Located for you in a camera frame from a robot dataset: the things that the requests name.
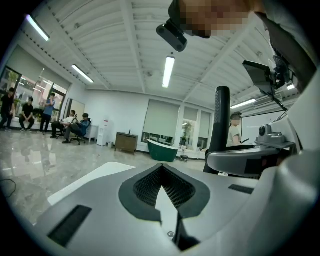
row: black cable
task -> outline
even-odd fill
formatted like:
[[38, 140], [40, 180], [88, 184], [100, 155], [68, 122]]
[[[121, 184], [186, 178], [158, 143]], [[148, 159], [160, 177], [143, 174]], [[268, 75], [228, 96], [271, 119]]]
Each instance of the black cable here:
[[9, 198], [12, 196], [12, 194], [16, 191], [16, 188], [17, 188], [17, 184], [12, 180], [12, 179], [9, 179], [9, 178], [5, 178], [5, 179], [1, 179], [0, 182], [4, 182], [4, 181], [10, 181], [10, 182], [13, 182], [14, 183], [14, 190], [12, 191], [12, 193], [9, 195], [9, 196], [6, 196], [5, 198]]

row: green bathtub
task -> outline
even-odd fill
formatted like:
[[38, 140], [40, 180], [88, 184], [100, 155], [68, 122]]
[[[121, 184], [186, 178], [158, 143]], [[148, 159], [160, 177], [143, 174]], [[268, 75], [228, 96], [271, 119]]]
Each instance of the green bathtub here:
[[162, 162], [173, 162], [177, 156], [178, 148], [163, 145], [148, 139], [148, 148], [152, 159]]

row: glossy tile floor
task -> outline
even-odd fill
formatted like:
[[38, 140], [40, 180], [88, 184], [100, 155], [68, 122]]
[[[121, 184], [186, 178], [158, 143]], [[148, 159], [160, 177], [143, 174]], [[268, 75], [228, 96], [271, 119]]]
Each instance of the glossy tile floor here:
[[[16, 183], [16, 191], [8, 201], [32, 224], [50, 207], [48, 197], [105, 163], [134, 167], [158, 163], [148, 154], [115, 152], [93, 141], [80, 146], [76, 141], [71, 144], [62, 144], [62, 141], [62, 138], [51, 139], [50, 134], [0, 131], [1, 178]], [[202, 171], [205, 166], [204, 161], [197, 160], [187, 163], [175, 160], [169, 164], [195, 171]], [[2, 181], [1, 187], [5, 195], [14, 190], [10, 181]]]

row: dark pants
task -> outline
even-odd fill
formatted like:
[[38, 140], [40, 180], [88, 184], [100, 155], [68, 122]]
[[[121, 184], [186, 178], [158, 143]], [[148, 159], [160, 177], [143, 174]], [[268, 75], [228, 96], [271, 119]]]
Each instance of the dark pants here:
[[56, 136], [57, 129], [59, 129], [61, 131], [64, 128], [64, 126], [62, 124], [60, 124], [60, 122], [55, 121], [51, 124], [51, 128], [52, 128], [52, 136]]
[[0, 122], [0, 129], [2, 129], [4, 127], [4, 124], [6, 121], [8, 121], [6, 123], [6, 127], [10, 127], [11, 125], [11, 121], [12, 121], [12, 118], [14, 117], [12, 114], [10, 113], [1, 113], [1, 117], [2, 117], [2, 121]]
[[[24, 116], [21, 116], [21, 117], [19, 118], [19, 123], [20, 123], [22, 129], [26, 129], [26, 128], [25, 128], [25, 124], [24, 124], [24, 121], [25, 121], [25, 120], [26, 120], [26, 119], [25, 119]], [[34, 123], [35, 123], [35, 120], [33, 119], [33, 117], [31, 117], [31, 118], [29, 119], [28, 130], [31, 129], [31, 127], [34, 125]]]
[[50, 119], [51, 119], [51, 115], [48, 114], [43, 114], [42, 118], [41, 118], [41, 124], [40, 124], [40, 132], [42, 132], [43, 130], [45, 132], [48, 131], [48, 126], [50, 123]]
[[64, 134], [64, 138], [66, 140], [69, 140], [70, 137], [70, 133], [74, 133], [77, 136], [82, 136], [81, 130], [79, 128], [78, 125], [76, 125], [75, 123], [70, 125], [66, 130], [65, 130], [65, 134]]

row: white ceiling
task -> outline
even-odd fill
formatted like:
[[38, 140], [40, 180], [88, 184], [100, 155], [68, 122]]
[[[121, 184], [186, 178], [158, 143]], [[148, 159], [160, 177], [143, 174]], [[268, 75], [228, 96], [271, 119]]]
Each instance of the white ceiling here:
[[[160, 96], [209, 109], [215, 108], [215, 90], [228, 86], [231, 105], [262, 94], [253, 86], [244, 60], [269, 65], [272, 52], [263, 23], [253, 15], [243, 29], [210, 39], [186, 36], [183, 52], [156, 33], [169, 18], [172, 0], [49, 0], [32, 14], [50, 36], [48, 42], [28, 24], [21, 27], [19, 44], [37, 53], [71, 82], [88, 90], [113, 90]], [[162, 87], [166, 57], [176, 58], [169, 88]], [[71, 66], [94, 80], [89, 84]], [[297, 91], [281, 90], [293, 104]], [[239, 109], [258, 113], [277, 109], [274, 103]]]

